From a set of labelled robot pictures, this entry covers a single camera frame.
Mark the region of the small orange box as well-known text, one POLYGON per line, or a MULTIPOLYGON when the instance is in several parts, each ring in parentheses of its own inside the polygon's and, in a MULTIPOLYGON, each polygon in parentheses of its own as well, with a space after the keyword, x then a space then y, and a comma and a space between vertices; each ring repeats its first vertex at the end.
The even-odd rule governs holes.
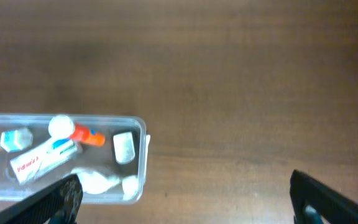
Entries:
POLYGON ((30 147, 33 134, 28 128, 11 129, 0 132, 0 151, 18 152, 30 147))

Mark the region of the orange tube white cap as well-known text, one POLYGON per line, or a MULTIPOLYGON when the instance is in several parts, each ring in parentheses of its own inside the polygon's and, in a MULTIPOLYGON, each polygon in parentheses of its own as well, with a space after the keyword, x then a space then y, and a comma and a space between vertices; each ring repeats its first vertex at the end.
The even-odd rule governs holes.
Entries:
POLYGON ((48 132, 54 139, 71 139, 91 146, 103 146, 106 142, 104 134, 74 122, 69 116, 54 116, 48 125, 48 132))

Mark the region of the white Panadol box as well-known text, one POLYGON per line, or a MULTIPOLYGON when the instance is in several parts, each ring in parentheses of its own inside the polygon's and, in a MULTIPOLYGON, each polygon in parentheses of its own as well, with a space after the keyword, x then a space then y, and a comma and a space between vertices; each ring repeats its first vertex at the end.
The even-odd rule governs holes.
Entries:
POLYGON ((71 139, 48 139, 41 145, 10 160, 20 185, 27 184, 81 154, 81 145, 71 139))

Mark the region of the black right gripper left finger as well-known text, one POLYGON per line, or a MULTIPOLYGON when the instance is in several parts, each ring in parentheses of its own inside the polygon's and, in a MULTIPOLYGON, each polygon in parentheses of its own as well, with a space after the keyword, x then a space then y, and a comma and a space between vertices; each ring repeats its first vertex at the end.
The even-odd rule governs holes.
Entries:
POLYGON ((76 174, 49 185, 0 212, 0 223, 74 224, 83 198, 76 174))

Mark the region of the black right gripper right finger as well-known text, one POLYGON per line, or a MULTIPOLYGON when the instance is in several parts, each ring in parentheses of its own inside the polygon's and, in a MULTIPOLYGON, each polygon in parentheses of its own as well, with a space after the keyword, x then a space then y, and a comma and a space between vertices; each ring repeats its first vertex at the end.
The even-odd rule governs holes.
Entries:
POLYGON ((294 222, 358 223, 358 204, 308 174, 294 170, 290 178, 294 222))

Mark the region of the dark bottle white cap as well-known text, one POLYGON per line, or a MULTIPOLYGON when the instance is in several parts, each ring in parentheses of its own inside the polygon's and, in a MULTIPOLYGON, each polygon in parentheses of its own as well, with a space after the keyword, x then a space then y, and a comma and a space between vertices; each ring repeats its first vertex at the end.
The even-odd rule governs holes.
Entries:
POLYGON ((138 191, 139 139, 135 131, 117 133, 112 137, 113 153, 124 198, 130 199, 138 191))

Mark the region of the white pump bottle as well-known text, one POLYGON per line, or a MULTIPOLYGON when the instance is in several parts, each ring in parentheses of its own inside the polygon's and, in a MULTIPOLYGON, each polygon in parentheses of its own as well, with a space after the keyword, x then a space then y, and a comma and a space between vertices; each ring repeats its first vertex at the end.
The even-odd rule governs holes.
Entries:
POLYGON ((70 174, 78 176, 82 189, 87 194, 101 194, 121 183, 121 178, 114 173, 106 176, 98 170, 85 167, 75 168, 70 174))

